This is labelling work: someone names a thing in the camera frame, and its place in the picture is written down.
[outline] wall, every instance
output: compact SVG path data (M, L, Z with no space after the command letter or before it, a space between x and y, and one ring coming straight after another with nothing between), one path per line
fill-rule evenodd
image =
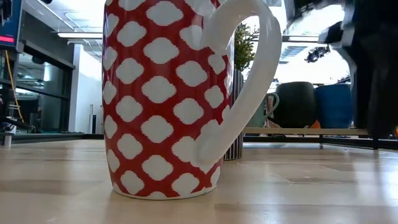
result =
M20 40L29 40L57 57L73 62L73 44L68 45L67 39L60 38L53 29L25 11L22 12Z
M97 114L96 133L102 133L101 62L76 45L73 64L76 69L72 76L69 131L89 133L90 105L93 105L93 114Z

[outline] black cylinder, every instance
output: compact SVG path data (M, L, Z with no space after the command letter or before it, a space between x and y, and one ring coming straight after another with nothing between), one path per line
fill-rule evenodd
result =
M272 121L282 128L305 128L317 120L317 98L312 83L283 83L275 93L280 102Z

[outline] blue pot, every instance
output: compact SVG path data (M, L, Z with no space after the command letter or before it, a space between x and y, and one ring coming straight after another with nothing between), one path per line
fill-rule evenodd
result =
M349 128L353 120L350 85L336 84L318 87L318 119L321 128Z

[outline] white wall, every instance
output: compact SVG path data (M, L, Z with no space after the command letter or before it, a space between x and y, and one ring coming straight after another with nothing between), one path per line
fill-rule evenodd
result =
M90 105L93 105L93 114L97 115L96 134L102 133L102 85L101 62L83 50L83 46L75 46L69 131L89 133Z

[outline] pipe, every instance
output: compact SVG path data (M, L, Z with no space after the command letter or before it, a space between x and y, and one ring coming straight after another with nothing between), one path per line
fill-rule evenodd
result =
M39 4L41 4L46 10L51 12L55 17L57 17L61 22L63 22L65 25L67 25L71 30L75 31L75 28L73 28L71 25L69 25L66 21L64 21L60 16L58 16L53 10L51 10L44 2L41 0L36 0Z
M83 32L86 32L86 31L84 30L84 28L82 28L81 26L79 26L79 24L77 24L71 17L68 16L69 13L79 13L79 12L76 12L76 11L68 11L68 12L64 12L63 15L64 15L67 19L69 19L69 21L72 22L75 26L77 26L77 28L81 29ZM97 57L99 57L99 58L102 57L99 53L97 53L97 52L94 51L93 47L91 46L90 41L88 41L88 40L84 40L84 41L88 44L88 46L90 47L91 51L92 51ZM97 40L96 40L96 43L98 44L98 46L100 47L100 49L101 49L101 51L102 51L102 46L100 45L100 43L98 43Z

